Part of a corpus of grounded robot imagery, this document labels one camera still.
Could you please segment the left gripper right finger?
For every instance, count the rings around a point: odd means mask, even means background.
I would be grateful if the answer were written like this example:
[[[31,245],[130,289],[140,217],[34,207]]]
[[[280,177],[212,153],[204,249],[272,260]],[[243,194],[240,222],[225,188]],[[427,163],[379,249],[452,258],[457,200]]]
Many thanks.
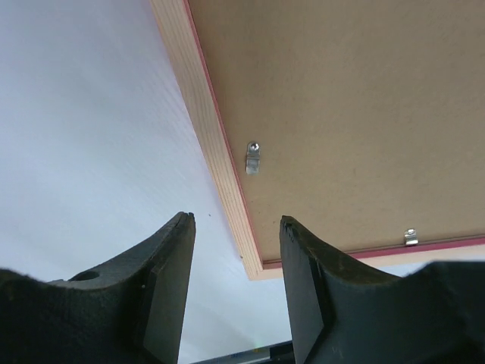
[[[401,278],[289,216],[280,253],[297,363],[484,361],[482,262],[432,262]]]

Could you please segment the pink wooden photo frame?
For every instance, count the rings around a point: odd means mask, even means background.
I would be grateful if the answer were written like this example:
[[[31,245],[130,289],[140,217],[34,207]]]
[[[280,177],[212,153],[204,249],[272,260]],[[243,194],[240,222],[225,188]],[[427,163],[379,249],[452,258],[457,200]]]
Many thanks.
[[[153,1],[151,6],[246,274],[252,281],[280,278],[283,275],[280,259],[266,259],[261,254],[262,245],[255,234],[189,2]],[[352,249],[349,255],[380,268],[435,259],[471,259],[484,254],[482,234],[428,241],[418,237],[418,240],[417,245],[406,246],[404,234],[400,234],[397,243]]]

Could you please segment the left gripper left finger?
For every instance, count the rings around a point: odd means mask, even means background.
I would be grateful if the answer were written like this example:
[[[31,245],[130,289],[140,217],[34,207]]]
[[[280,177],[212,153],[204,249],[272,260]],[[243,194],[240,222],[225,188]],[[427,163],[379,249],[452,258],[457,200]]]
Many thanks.
[[[196,237],[180,212],[69,280],[1,271],[3,363],[176,363]]]

